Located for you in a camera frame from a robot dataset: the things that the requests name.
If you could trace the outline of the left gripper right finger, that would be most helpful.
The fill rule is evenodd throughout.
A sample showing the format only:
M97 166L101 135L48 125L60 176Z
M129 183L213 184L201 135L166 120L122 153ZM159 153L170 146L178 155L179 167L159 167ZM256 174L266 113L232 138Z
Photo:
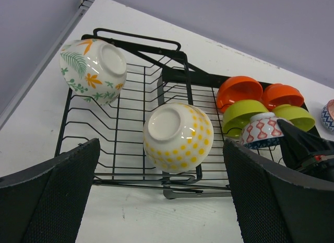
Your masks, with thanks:
M227 139L223 156L244 242L333 242L333 183Z

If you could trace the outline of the red patterned bowl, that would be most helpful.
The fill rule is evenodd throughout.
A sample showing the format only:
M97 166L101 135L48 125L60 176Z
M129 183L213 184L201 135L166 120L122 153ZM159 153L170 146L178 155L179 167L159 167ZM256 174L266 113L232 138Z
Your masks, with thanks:
M279 138L284 137L277 123L279 119L292 124L284 118L277 117L273 112L264 112L252 116L250 122L242 129L238 143L248 149L279 145Z

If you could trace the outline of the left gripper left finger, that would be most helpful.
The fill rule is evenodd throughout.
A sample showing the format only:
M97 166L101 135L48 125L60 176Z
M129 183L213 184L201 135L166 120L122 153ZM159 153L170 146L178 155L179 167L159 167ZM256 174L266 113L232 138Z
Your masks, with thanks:
M99 156L80 145L1 177L1 242L75 242Z

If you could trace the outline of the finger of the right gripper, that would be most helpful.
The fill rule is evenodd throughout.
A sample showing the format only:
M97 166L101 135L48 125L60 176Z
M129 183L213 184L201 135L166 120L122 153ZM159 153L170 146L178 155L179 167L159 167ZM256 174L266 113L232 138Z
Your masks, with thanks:
M333 155L333 141L305 132L283 119L278 119L277 123L283 133L279 143L288 168L297 170L317 156Z

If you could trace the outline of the blue patterned bowl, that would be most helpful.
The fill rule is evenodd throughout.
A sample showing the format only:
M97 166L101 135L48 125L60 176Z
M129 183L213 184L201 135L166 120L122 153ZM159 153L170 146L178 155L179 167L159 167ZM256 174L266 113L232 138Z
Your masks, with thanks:
M334 100L331 99L327 104L324 105L321 111L321 121L323 125L330 131L333 132L333 103Z

